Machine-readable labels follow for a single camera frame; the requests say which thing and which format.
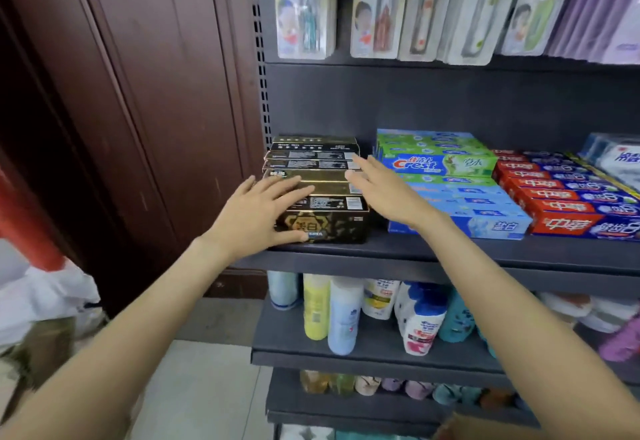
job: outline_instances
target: forearm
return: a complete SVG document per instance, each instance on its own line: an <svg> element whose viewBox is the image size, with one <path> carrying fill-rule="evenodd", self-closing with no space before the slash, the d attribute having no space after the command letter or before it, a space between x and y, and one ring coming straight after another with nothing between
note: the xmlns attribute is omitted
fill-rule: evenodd
<svg viewBox="0 0 640 440"><path fill-rule="evenodd" d="M199 242L69 360L2 431L20 440L85 440L126 415L176 332L227 265Z"/></svg>
<svg viewBox="0 0 640 440"><path fill-rule="evenodd" d="M449 217L436 211L417 228L549 433L615 438L615 432L628 432L636 438L638 403L587 344Z"/></svg>

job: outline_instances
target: hand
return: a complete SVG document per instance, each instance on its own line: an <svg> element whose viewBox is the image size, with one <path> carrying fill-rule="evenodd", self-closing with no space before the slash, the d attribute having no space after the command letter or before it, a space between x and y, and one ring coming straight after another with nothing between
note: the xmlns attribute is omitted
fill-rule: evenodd
<svg viewBox="0 0 640 440"><path fill-rule="evenodd" d="M373 156L367 159L355 156L353 160L364 172L347 170L345 177L362 191L369 205L385 218L416 229L423 221L437 214L437 210L400 176Z"/></svg>
<svg viewBox="0 0 640 440"><path fill-rule="evenodd" d="M278 216L315 189L291 190L299 182L299 176L286 180L272 176L254 185L255 177L249 177L229 197L210 230L198 239L222 250L229 263L271 246L307 241L304 231L277 232L273 228Z"/></svg>

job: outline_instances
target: floor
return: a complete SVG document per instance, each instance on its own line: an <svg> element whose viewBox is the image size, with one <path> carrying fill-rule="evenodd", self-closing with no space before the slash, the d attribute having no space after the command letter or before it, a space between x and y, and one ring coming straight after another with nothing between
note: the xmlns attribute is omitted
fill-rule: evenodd
<svg viewBox="0 0 640 440"><path fill-rule="evenodd" d="M271 368L250 364L261 307L198 303L147 387L131 440L272 440L264 413Z"/></svg>

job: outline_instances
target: pink bottle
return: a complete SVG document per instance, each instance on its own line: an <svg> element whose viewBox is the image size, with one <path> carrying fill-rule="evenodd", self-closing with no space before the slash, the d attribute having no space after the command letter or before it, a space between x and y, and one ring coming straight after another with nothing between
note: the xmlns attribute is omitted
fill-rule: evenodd
<svg viewBox="0 0 640 440"><path fill-rule="evenodd" d="M598 348L606 361L621 363L638 353L640 348L640 315L636 315L622 329Z"/></svg>

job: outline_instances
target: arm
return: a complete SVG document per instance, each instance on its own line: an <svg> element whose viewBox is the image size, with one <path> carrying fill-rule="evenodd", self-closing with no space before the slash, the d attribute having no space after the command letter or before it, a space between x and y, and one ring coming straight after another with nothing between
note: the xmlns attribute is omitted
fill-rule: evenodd
<svg viewBox="0 0 640 440"><path fill-rule="evenodd" d="M131 410L197 299L224 268L270 246L308 239L302 231L276 233L273 226L313 186L286 193L300 179L254 181L241 184L212 228L36 392L2 429L3 440L97 438Z"/></svg>
<svg viewBox="0 0 640 440"><path fill-rule="evenodd" d="M640 405L601 358L393 171L348 171L382 216L416 229L473 313L500 364L555 438L640 438Z"/></svg>

